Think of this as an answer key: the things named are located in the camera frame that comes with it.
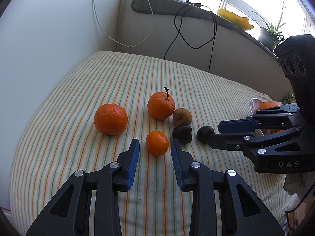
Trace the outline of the dark plum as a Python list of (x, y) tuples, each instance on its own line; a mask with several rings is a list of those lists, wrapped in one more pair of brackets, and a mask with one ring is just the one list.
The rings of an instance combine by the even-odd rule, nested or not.
[(202, 144), (208, 144), (209, 138), (212, 134), (214, 134), (214, 129), (209, 125), (205, 125), (198, 129), (196, 138)]
[(189, 124), (176, 126), (172, 131), (172, 138), (177, 139), (180, 144), (188, 144), (192, 141), (192, 127)]

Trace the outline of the brown kiwi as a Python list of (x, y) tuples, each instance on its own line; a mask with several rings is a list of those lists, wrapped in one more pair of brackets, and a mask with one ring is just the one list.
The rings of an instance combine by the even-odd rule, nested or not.
[(191, 124), (192, 123), (192, 115), (185, 108), (178, 108), (172, 114), (173, 122), (176, 126), (181, 124)]

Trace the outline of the small kumquat orange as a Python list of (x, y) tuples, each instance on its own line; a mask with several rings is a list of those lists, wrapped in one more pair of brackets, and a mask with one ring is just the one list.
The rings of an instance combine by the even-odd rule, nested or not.
[(169, 141), (163, 132), (151, 131), (146, 137), (146, 146), (151, 154), (162, 156), (168, 151)]

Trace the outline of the mandarin with stem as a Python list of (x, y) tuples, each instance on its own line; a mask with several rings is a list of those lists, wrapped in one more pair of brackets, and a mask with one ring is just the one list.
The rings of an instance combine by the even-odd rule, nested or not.
[(164, 92), (155, 92), (147, 103), (149, 115), (156, 120), (166, 120), (175, 111), (175, 102), (169, 95), (169, 89), (164, 87)]

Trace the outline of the medium mandarin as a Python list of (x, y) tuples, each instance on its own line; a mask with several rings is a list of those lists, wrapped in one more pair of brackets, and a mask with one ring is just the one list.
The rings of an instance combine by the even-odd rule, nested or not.
[(94, 115), (96, 130), (105, 135), (120, 135), (125, 131), (127, 124), (127, 112), (117, 104), (103, 104)]

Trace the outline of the floral white plate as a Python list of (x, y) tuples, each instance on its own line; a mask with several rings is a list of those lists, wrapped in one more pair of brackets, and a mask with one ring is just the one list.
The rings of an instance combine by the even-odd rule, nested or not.
[[(258, 98), (252, 98), (250, 101), (249, 101), (249, 107), (250, 107), (250, 111), (252, 114), (255, 114), (256, 113), (256, 110), (258, 109), (258, 107), (263, 103), (263, 101), (261, 101), (260, 99)], [(262, 132), (261, 129), (256, 129), (255, 132), (254, 132), (254, 135), (255, 136), (263, 136), (264, 133)]]

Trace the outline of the potted spider plant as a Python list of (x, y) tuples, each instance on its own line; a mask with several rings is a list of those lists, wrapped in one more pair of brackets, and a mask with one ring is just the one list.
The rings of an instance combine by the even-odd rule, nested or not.
[(277, 24), (268, 23), (261, 15), (259, 15), (255, 11), (250, 11), (256, 14), (259, 19), (256, 19), (254, 21), (261, 21), (264, 23), (264, 27), (260, 26), (260, 34), (258, 37), (258, 41), (262, 43), (270, 52), (273, 53), (271, 60), (275, 60), (276, 62), (279, 62), (275, 53), (274, 49), (279, 46), (281, 43), (285, 41), (285, 37), (280, 31), (280, 28), (285, 25), (285, 23), (282, 23), (281, 20), (283, 18), (283, 12), (281, 12), (280, 19)]

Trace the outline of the striped table cloth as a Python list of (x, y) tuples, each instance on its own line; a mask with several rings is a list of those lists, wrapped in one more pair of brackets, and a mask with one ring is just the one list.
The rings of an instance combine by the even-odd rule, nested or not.
[[(188, 235), (192, 194), (177, 185), (171, 154), (147, 151), (146, 137), (161, 131), (171, 138), (171, 118), (149, 116), (149, 97), (167, 87), (177, 108), (192, 114), (192, 131), (223, 120), (245, 118), (249, 101), (273, 100), (234, 81), (199, 69), (148, 56), (99, 51), (77, 65), (49, 94), (19, 142), (11, 169), (13, 224), (25, 234), (47, 202), (76, 171), (97, 171), (140, 141), (134, 185), (119, 194), (124, 235)], [(94, 115), (103, 105), (124, 108), (128, 124), (120, 135), (96, 130)]]

